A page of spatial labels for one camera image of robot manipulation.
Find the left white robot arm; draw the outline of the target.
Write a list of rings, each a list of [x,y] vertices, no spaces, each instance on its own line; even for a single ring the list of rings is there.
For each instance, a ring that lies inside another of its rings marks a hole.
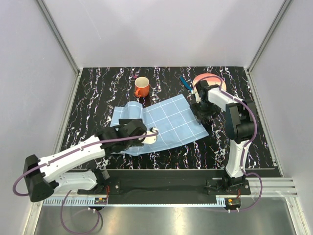
[[[108,184],[100,170],[72,172],[88,161],[143,147],[157,140],[158,129],[148,128],[142,119],[121,119],[118,125],[105,127],[79,144],[47,157],[35,154],[26,157],[22,178],[31,202],[40,202],[56,192],[78,191],[83,194],[102,194]]]

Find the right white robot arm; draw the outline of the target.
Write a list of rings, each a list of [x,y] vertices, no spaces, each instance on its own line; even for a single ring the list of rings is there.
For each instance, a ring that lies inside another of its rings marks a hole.
[[[233,194],[245,186],[245,162],[258,129],[255,103],[229,94],[223,89],[223,80],[215,75],[195,81],[191,93],[196,102],[190,108],[198,123],[205,124],[218,112],[225,112],[224,127],[230,139],[230,152],[222,181],[215,190]]]

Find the blue checked cloth napkin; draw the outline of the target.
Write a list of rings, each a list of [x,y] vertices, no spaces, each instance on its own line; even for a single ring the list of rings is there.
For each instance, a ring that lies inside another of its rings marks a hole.
[[[141,103],[130,101],[123,107],[115,107],[110,126],[120,119],[142,119],[145,126],[158,129],[157,141],[143,147],[130,147],[123,153],[138,156],[159,152],[194,142],[208,136],[208,132],[199,124],[186,98],[179,94],[144,108]]]

